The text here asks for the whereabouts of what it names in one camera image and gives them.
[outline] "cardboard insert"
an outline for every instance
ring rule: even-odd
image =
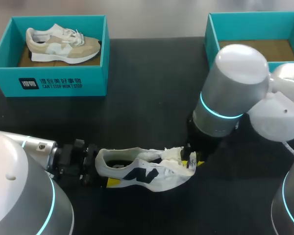
[[[18,63],[18,67],[99,66],[100,52],[94,58],[79,64],[68,64],[63,61],[35,62],[30,59],[30,51],[27,45],[25,45]]]
[[[294,61],[294,51],[289,40],[219,41],[220,48],[230,44],[243,44],[255,48],[268,62]]]

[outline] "glowing blue light ring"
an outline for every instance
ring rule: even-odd
[[[292,220],[293,223],[294,223],[294,218],[293,218],[293,216],[291,215],[288,206],[286,205],[286,201],[285,201],[285,197],[284,197],[284,184],[285,184],[285,180],[286,180],[286,177],[288,176],[288,174],[289,174],[289,173],[286,174],[286,176],[285,176],[285,178],[284,178],[284,181],[283,181],[283,185],[282,185],[282,197],[283,197],[283,202],[284,202],[285,209],[286,209],[287,213],[289,214],[289,217],[291,218],[291,220]]]
[[[223,116],[223,115],[221,115],[221,114],[216,113],[215,111],[209,109],[208,106],[205,104],[205,102],[204,102],[203,99],[202,99],[202,95],[201,95],[201,93],[200,93],[200,101],[201,101],[202,105],[204,106],[204,108],[205,108],[207,111],[209,111],[211,114],[213,114],[213,115],[215,115],[215,116],[217,116],[217,117],[220,117],[220,118],[224,118],[224,119],[236,119],[236,118],[239,118],[239,117],[241,117],[241,116],[243,115],[243,114],[240,114],[240,115],[237,115],[237,116],[228,117],[228,116]]]
[[[26,137],[26,139],[23,141],[23,143],[22,143],[22,148],[24,148],[24,146],[25,146],[25,144],[26,144],[26,142],[27,142],[27,140],[30,138],[30,136],[27,136]]]
[[[51,215],[52,215],[52,212],[53,212],[53,209],[54,209],[54,203],[55,203],[55,192],[54,192],[54,185],[53,185],[53,182],[52,182],[52,179],[49,177],[50,181],[51,181],[51,185],[52,185],[52,203],[51,203],[51,208],[50,208],[50,211],[49,211],[49,214],[47,216],[47,219],[46,221],[44,222],[44,224],[42,225],[41,229],[38,231],[38,233],[36,235],[40,235],[45,227],[47,226],[50,218],[51,218]]]

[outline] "teal shoe box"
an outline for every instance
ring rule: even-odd
[[[102,41],[100,65],[18,67],[26,44],[26,30],[29,27],[47,30],[55,23]],[[0,88],[6,97],[105,96],[109,54],[106,16],[12,17],[0,41]]]
[[[277,40],[277,42],[287,40],[286,43],[294,54],[294,12],[210,13],[205,33],[205,49],[209,67],[212,66],[220,50],[221,41],[235,43],[246,41],[252,47],[251,41],[259,41],[270,47],[269,40]],[[277,53],[274,48],[279,49],[279,47],[272,47],[272,53]],[[294,62],[294,60],[270,61],[268,58],[267,60],[271,72],[281,64]]]

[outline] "black n logo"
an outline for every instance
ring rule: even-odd
[[[152,169],[151,172],[146,176],[145,168],[134,168],[130,173],[128,173],[123,179],[133,180],[136,178],[137,181],[150,184],[150,182],[159,174],[157,169]]]

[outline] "black table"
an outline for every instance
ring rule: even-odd
[[[0,130],[115,149],[182,146],[207,73],[201,37],[111,40],[107,97],[5,98],[0,91]],[[273,235],[272,198],[293,162],[244,115],[173,190],[83,188],[69,176],[59,185],[73,205],[76,235]]]

